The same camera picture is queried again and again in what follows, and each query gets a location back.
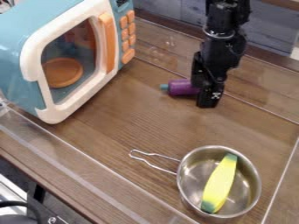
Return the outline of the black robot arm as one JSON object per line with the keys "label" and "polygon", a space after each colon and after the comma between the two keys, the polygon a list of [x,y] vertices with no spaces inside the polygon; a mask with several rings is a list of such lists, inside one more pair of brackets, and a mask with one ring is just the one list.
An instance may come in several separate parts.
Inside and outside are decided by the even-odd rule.
{"label": "black robot arm", "polygon": [[215,108],[224,93],[228,70],[239,66],[247,50],[249,0],[205,0],[204,40],[193,54],[190,85],[200,90],[196,106]]}

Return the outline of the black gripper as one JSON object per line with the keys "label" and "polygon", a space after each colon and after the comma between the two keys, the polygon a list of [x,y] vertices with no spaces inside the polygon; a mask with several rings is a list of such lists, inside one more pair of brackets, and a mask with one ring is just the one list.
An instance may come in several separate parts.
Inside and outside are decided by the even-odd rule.
{"label": "black gripper", "polygon": [[215,32],[211,29],[203,31],[205,38],[192,59],[190,84],[200,88],[196,105],[209,109],[219,104],[228,70],[239,66],[248,39],[243,29],[228,32]]}

